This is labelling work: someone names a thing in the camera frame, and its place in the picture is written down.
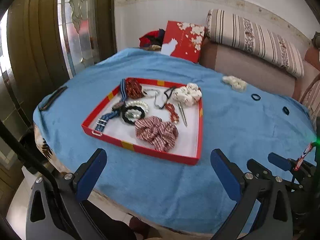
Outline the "red white plaid scrunchie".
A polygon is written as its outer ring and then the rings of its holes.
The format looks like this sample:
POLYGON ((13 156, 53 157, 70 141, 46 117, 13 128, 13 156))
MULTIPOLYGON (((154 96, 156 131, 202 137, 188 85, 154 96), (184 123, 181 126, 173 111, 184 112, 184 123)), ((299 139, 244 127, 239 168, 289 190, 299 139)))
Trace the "red white plaid scrunchie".
POLYGON ((175 124, 156 116, 137 120, 135 134, 139 140, 148 142, 159 152, 168 152, 174 148, 179 135, 175 124))

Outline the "red and navy clothing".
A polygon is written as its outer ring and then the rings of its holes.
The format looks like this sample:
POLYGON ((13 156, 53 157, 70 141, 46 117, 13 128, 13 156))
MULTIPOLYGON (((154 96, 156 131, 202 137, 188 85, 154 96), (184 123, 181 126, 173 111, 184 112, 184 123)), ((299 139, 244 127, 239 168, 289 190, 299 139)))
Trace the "red and navy clothing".
POLYGON ((163 40, 164 40, 165 30, 164 29, 158 29, 155 31, 150 31, 144 36, 139 38, 140 48, 147 48, 150 46, 162 46, 163 40))

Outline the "dark red dotted scrunchie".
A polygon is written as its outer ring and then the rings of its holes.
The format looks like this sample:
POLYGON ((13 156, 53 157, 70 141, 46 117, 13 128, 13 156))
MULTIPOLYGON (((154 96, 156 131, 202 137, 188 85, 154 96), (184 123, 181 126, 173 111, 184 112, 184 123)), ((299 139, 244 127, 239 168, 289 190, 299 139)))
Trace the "dark red dotted scrunchie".
POLYGON ((136 79, 127 79, 125 82, 125 91, 129 98, 140 99, 145 96, 142 86, 136 79))

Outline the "cream fluffy scrunchie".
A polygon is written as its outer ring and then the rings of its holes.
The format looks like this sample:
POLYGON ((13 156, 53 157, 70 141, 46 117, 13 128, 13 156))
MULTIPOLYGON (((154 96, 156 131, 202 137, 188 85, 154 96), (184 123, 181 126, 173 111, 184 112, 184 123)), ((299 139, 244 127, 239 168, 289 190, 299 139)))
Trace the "cream fluffy scrunchie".
POLYGON ((246 81, 244 81, 238 77, 235 77, 235 76, 223 76, 222 81, 225 84, 230 85, 233 90, 238 91, 238 92, 244 92, 247 87, 246 81))

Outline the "stained glass door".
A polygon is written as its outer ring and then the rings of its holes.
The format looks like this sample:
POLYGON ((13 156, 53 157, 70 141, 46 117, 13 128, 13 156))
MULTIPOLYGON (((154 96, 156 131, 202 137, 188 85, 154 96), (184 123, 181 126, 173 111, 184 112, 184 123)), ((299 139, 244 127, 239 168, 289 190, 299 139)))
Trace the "stained glass door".
POLYGON ((99 61, 94 6, 95 0, 57 0, 60 42, 70 78, 99 61))

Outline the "red jewelry tray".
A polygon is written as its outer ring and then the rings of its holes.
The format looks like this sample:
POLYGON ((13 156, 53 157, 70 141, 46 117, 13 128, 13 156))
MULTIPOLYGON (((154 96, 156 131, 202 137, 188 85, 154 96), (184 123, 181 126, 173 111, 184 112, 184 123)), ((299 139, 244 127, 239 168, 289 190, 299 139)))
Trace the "red jewelry tray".
POLYGON ((202 151, 202 92, 195 83, 127 77, 81 126, 127 150, 195 165, 202 151))

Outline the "striped bolster pillow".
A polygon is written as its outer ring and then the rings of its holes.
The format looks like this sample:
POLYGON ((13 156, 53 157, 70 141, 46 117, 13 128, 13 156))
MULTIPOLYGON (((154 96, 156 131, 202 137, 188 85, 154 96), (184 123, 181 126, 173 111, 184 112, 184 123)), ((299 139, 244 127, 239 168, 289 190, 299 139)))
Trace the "striped bolster pillow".
POLYGON ((296 78, 304 76, 300 52, 285 38, 239 15, 221 9, 208 11, 207 37, 286 70, 296 78))

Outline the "red floral gift box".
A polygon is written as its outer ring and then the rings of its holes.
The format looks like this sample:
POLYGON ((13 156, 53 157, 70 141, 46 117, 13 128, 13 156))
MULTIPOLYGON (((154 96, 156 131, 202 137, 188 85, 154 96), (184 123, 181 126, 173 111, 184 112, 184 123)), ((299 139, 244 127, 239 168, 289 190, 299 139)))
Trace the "red floral gift box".
POLYGON ((205 31, 203 25, 168 21, 161 54, 198 63, 205 31))

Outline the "brown sofa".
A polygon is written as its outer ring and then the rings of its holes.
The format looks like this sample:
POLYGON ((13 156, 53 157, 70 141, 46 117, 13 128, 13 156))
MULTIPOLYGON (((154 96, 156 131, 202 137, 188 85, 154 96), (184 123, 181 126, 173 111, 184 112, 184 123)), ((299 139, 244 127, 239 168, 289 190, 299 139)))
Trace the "brown sofa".
POLYGON ((199 63, 218 73, 243 79, 266 92, 289 96, 297 101, 319 74, 319 70, 303 61, 304 76, 298 79, 263 59, 210 42, 207 38, 202 44, 199 63))

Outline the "white printed scrunchie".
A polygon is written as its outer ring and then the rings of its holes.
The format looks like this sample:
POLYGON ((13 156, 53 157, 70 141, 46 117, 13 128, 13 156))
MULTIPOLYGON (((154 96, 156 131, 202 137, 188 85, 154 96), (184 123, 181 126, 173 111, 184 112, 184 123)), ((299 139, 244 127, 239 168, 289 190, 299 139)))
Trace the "white printed scrunchie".
POLYGON ((202 98, 202 92, 197 84, 188 83, 186 86, 174 89, 172 98, 185 106, 191 107, 202 98))

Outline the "silver hair clip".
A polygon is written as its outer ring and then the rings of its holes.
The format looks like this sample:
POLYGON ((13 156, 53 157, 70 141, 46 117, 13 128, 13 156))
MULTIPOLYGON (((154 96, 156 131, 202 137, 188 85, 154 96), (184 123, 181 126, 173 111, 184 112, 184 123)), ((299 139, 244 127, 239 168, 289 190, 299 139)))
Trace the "silver hair clip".
POLYGON ((187 119, 186 119, 186 116, 185 116, 185 112, 184 112, 183 106, 182 106, 182 104, 180 102, 178 103, 178 108, 179 108, 183 123, 184 123, 185 127, 187 127, 188 126, 187 119))

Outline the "blue towel cloth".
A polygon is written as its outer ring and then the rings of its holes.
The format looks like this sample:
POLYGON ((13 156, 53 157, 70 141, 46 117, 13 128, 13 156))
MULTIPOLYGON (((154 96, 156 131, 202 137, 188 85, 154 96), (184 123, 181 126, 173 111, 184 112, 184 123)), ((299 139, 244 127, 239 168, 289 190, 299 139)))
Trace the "blue towel cloth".
POLYGON ((215 233, 231 212, 230 200, 210 164, 219 148, 242 170, 249 159, 267 165, 274 152, 297 158, 316 138, 307 109, 287 96, 225 85, 220 73, 183 59, 127 48, 67 82, 67 90, 33 121, 59 161, 74 171, 97 148, 108 157, 97 190, 148 222, 192 233, 215 233), (86 135, 82 122, 126 77, 193 82, 203 94, 203 144, 194 166, 153 158, 86 135), (289 115, 283 113, 287 107, 289 115))

